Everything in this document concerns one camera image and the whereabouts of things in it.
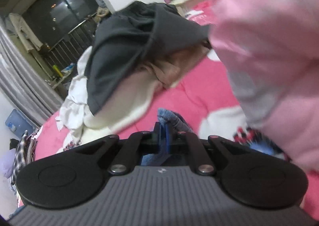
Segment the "blue denim jeans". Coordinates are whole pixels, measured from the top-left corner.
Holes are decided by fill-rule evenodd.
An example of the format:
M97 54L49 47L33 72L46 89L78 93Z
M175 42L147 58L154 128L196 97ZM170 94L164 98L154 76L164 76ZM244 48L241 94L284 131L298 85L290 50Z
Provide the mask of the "blue denim jeans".
M172 136L179 131L191 133L194 131L180 114L172 110L159 108L157 119L160 123L159 152L157 154L144 155L141 160L141 166L186 166L187 160L184 155L169 153L169 141L172 141Z

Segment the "cream knitted garment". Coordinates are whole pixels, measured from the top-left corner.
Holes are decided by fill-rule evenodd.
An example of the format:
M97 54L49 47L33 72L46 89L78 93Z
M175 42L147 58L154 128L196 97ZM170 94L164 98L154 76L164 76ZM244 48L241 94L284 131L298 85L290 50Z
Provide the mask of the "cream knitted garment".
M148 71L124 79L96 115L85 111L82 140L119 133L146 113L154 94L161 89L162 83Z

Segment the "pink floral bed blanket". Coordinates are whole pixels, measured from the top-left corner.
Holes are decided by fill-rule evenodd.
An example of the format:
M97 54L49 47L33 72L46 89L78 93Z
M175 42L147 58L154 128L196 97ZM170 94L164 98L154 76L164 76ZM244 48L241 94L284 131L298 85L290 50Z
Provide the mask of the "pink floral bed blanket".
M244 114L230 88L226 70L218 57L208 54L174 85L156 92L146 113L122 129L121 138L157 121L159 108L181 114L198 135L217 133L228 139L245 124Z

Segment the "white garment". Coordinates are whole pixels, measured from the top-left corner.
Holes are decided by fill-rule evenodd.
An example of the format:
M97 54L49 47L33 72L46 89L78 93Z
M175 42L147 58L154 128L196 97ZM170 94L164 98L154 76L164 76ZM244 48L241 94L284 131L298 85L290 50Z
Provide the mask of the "white garment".
M88 107L87 77L84 73L91 51L92 47L90 46L79 58L76 65L77 75L72 78L68 95L59 109L59 115L56 117L58 130L63 128L69 130L64 139L63 148L79 144L82 137L84 116Z

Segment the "brown patterned garment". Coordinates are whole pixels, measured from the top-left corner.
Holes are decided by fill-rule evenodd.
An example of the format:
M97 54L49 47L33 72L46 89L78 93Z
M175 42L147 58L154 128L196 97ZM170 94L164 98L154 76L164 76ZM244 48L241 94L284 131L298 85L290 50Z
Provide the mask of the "brown patterned garment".
M211 48L203 44L191 46L164 57L145 61L137 69L155 75L162 86L168 88L199 64L210 50Z

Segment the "dark grey garment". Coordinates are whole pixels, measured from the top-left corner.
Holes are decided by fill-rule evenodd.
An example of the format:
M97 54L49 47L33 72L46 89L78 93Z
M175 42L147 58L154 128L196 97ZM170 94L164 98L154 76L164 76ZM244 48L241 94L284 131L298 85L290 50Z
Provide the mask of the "dark grey garment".
M104 19L88 59L87 104L96 115L141 62L208 41L209 26L183 18L174 5L135 1Z

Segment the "yellow green bottle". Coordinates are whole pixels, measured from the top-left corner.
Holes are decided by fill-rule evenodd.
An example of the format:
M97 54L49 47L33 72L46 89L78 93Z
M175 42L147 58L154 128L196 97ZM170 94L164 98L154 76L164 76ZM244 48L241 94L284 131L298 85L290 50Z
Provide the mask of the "yellow green bottle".
M64 77L63 73L60 71L60 69L57 67L57 65L53 65L52 68L53 68L53 70L55 71L55 73L56 73L60 78L63 78L63 77Z

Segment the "folded black white plaid shirt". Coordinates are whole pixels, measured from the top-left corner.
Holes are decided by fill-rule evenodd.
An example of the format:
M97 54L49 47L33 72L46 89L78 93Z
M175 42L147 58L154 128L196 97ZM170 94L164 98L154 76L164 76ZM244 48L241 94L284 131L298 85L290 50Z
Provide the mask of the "folded black white plaid shirt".
M34 161L36 145L37 141L32 136L29 136L29 133L26 130L16 147L14 166L10 178L12 186L16 184L18 173L26 165Z

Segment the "metal balcony railing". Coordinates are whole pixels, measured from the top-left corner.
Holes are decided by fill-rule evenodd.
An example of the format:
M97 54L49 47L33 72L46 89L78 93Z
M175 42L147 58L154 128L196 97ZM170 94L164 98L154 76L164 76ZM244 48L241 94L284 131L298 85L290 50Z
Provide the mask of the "metal balcony railing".
M85 19L67 33L48 51L44 53L44 61L50 66L56 65L63 70L70 64L75 64L84 51L92 44L97 23L93 16Z

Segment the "blue water jug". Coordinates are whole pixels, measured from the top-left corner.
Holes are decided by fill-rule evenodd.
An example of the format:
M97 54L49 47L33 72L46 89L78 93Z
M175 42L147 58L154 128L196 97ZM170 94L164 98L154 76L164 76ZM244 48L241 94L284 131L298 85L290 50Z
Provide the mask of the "blue water jug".
M12 110L5 121L5 125L19 139L24 135L25 132L27 132L28 135L33 133L33 126L22 115L22 113L16 109Z

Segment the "lavender quilted storage bag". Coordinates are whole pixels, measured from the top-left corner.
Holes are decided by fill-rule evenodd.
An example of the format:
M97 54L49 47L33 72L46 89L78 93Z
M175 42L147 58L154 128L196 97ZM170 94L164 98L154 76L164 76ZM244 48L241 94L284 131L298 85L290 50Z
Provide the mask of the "lavender quilted storage bag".
M1 174L8 179L12 175L14 168L16 149L10 149L3 156L1 156L0 169Z

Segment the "grey curtain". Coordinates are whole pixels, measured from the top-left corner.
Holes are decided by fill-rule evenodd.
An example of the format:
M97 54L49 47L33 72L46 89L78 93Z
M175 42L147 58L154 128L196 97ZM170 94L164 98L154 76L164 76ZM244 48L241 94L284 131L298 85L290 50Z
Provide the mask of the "grey curtain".
M36 73L10 39L1 21L1 91L34 125L61 107L62 98Z

